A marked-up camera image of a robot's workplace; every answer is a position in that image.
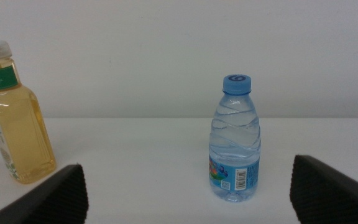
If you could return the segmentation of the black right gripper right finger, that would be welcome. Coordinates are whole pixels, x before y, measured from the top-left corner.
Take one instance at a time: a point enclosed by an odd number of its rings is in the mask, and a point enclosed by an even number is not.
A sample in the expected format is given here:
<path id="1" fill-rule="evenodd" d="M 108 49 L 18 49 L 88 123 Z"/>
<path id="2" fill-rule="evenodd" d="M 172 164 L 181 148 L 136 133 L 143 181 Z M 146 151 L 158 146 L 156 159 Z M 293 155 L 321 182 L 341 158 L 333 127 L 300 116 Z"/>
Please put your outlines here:
<path id="1" fill-rule="evenodd" d="M 358 182 L 308 155 L 296 155 L 290 201 L 300 223 L 358 224 Z"/>

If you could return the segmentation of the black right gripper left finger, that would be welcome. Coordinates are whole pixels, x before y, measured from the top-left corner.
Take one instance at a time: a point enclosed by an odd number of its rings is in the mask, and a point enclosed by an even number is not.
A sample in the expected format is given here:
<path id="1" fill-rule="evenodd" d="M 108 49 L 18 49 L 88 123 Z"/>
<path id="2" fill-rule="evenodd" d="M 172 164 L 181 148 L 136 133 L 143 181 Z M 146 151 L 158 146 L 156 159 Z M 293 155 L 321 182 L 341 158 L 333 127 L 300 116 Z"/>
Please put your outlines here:
<path id="1" fill-rule="evenodd" d="M 0 210 L 0 224 L 83 224 L 89 209 L 85 175 L 68 165 Z"/>

